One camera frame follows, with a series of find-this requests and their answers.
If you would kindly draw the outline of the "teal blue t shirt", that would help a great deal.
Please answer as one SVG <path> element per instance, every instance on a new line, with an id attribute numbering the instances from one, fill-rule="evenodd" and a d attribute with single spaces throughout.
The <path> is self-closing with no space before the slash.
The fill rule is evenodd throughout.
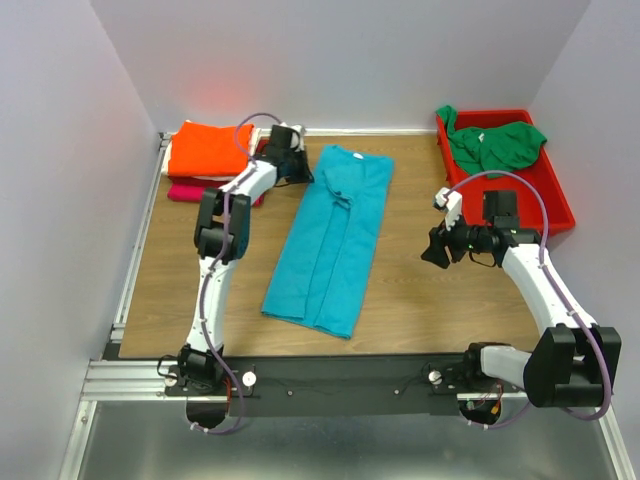
<path id="1" fill-rule="evenodd" d="M 350 339 L 364 303 L 394 173 L 387 156 L 325 147 L 261 311 Z"/>

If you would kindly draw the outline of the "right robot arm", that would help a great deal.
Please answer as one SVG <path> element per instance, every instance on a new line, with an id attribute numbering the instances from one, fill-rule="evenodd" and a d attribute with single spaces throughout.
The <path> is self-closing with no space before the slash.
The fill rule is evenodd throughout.
<path id="1" fill-rule="evenodd" d="M 490 255 L 517 287 L 540 333 L 531 352 L 495 342 L 470 344 L 459 370 L 462 384 L 480 392 L 502 380 L 522 389 L 538 408 L 604 411 L 622 346 L 618 332 L 600 326 L 580 306 L 552 265 L 542 235 L 521 227 L 516 192 L 485 193 L 480 224 L 466 222 L 462 204 L 452 189 L 435 195 L 444 219 L 430 230 L 422 260 L 446 269 Z"/>

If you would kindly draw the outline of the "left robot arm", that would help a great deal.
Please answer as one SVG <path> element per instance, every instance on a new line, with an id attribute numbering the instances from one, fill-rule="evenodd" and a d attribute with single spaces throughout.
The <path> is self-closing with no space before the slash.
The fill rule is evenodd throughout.
<path id="1" fill-rule="evenodd" d="M 214 393 L 229 377 L 223 366 L 223 321 L 233 272 L 249 243 L 253 203 L 279 185 L 308 184 L 313 175 L 302 125 L 275 124 L 266 144 L 232 180 L 203 193 L 194 231 L 199 284 L 193 321 L 177 356 L 185 387 Z"/>

